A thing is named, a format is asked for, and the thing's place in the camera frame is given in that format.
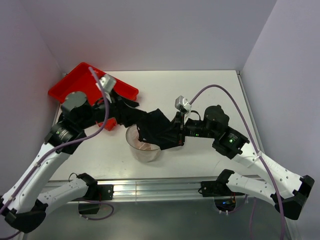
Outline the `black garment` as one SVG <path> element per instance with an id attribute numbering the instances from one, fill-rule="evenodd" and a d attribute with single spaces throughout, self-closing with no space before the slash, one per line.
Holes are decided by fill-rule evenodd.
<path id="1" fill-rule="evenodd" d="M 110 115 L 125 128 L 136 125 L 141 142 L 157 145 L 161 150 L 184 145 L 184 129 L 175 129 L 173 119 L 169 120 L 160 109 L 146 112 L 138 106 L 134 101 L 115 99 L 110 104 Z"/>

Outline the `white mesh laundry bag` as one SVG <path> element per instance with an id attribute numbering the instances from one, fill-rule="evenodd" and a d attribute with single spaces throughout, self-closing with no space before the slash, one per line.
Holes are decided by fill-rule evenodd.
<path id="1" fill-rule="evenodd" d="M 141 163 L 150 163 L 162 157 L 166 152 L 176 152 L 185 148 L 185 145 L 161 150 L 159 146 L 139 141 L 139 133 L 136 125 L 126 130 L 125 138 L 133 157 Z"/>

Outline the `beige bra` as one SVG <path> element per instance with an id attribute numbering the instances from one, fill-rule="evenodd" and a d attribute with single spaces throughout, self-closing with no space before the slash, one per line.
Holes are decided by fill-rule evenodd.
<path id="1" fill-rule="evenodd" d="M 153 150 L 154 150 L 154 147 L 153 147 L 152 144 L 139 141 L 138 139 L 136 139 L 136 140 L 133 142 L 133 145 L 134 145 L 134 147 L 135 147 L 136 149 L 138 149 L 138 150 L 140 150 L 140 151 L 153 151 Z"/>

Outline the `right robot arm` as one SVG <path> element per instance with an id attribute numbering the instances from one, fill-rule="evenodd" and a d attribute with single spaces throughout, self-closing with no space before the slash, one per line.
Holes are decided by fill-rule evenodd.
<path id="1" fill-rule="evenodd" d="M 175 122 L 182 137 L 213 139 L 212 147 L 222 156 L 252 170 L 262 180 L 224 169 L 213 183 L 201 185 L 202 195 L 242 193 L 261 199 L 291 220 L 298 220 L 315 183 L 309 175 L 300 176 L 255 149 L 246 136 L 229 126 L 229 116 L 220 105 L 205 109 L 202 120 L 187 118 L 189 104 L 176 104 Z"/>

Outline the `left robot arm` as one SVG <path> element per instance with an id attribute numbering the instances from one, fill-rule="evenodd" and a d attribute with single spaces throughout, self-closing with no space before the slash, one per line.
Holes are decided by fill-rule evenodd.
<path id="1" fill-rule="evenodd" d="M 90 105 L 81 92 L 70 93 L 61 105 L 61 114 L 42 144 L 31 165 L 16 184 L 0 198 L 0 214 L 12 228 L 30 233 L 47 215 L 73 201 L 94 201 L 101 198 L 97 180 L 87 173 L 53 190 L 43 192 L 56 170 L 88 140 L 85 129 L 98 122 L 120 116 L 121 97 L 112 91 Z"/>

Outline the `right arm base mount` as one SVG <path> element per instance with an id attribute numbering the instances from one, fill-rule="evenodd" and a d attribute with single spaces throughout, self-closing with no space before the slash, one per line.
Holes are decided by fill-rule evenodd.
<path id="1" fill-rule="evenodd" d="M 216 180 L 201 181 L 198 193 L 205 197 L 234 197 L 234 196 L 244 196 L 242 192 L 231 191 L 227 187 L 229 182 L 229 177 L 235 172 L 233 170 L 224 169 Z"/>

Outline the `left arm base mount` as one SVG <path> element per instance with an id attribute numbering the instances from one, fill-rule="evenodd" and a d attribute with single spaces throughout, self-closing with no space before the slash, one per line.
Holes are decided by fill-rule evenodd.
<path id="1" fill-rule="evenodd" d="M 85 195 L 77 197 L 76 200 L 109 201 L 113 199 L 113 184 L 98 184 L 98 181 L 87 173 L 77 174 L 76 179 L 81 179 L 88 186 Z"/>

